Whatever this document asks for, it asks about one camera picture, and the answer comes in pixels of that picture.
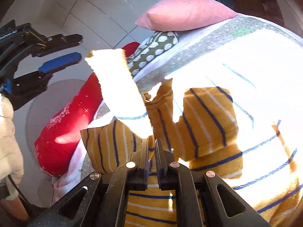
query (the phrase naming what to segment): red fabric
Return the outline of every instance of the red fabric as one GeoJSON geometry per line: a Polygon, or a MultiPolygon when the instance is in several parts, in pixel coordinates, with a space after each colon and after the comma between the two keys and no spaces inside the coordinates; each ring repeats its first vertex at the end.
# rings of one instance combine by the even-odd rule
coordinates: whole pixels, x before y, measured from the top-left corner
{"type": "Polygon", "coordinates": [[[135,51],[136,49],[139,47],[139,43],[137,42],[132,42],[132,43],[129,43],[127,45],[125,45],[122,49],[125,50],[125,56],[126,57],[129,57],[131,56],[135,51]]]}
{"type": "Polygon", "coordinates": [[[80,130],[93,120],[102,94],[98,78],[93,73],[79,93],[44,127],[35,141],[40,167],[54,176],[62,176],[81,139],[80,130]]]}

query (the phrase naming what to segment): corduroy pillow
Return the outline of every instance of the corduroy pillow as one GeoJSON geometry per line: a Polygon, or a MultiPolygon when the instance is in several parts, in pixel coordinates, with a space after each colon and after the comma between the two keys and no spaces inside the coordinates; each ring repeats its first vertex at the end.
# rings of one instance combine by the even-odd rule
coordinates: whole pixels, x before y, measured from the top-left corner
{"type": "Polygon", "coordinates": [[[236,15],[236,12],[214,0],[163,0],[141,15],[135,24],[154,31],[186,31],[236,15]]]}

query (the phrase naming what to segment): yellow striped fabric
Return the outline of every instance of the yellow striped fabric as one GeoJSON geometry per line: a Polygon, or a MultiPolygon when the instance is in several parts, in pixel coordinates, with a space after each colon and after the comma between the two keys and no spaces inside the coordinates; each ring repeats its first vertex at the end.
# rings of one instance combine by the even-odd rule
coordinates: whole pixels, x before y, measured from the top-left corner
{"type": "MultiPolygon", "coordinates": [[[[187,161],[194,171],[216,172],[266,221],[282,227],[302,198],[303,183],[296,163],[300,150],[284,141],[278,128],[281,120],[268,124],[266,139],[259,138],[257,130],[256,137],[239,143],[233,104],[217,88],[187,90],[184,110],[179,112],[176,123],[172,121],[173,101],[171,80],[161,85],[152,101],[145,100],[154,136],[161,138],[164,149],[171,150],[176,160],[187,161]]],[[[134,141],[137,149],[141,146],[140,139],[132,138],[132,132],[119,121],[81,134],[94,168],[102,173],[108,172],[109,165],[116,168],[117,154],[120,163],[126,162],[125,148],[129,158],[134,141]]],[[[148,189],[130,192],[125,226],[176,226],[175,192],[161,191],[157,183],[153,156],[149,161],[148,189]]]]}

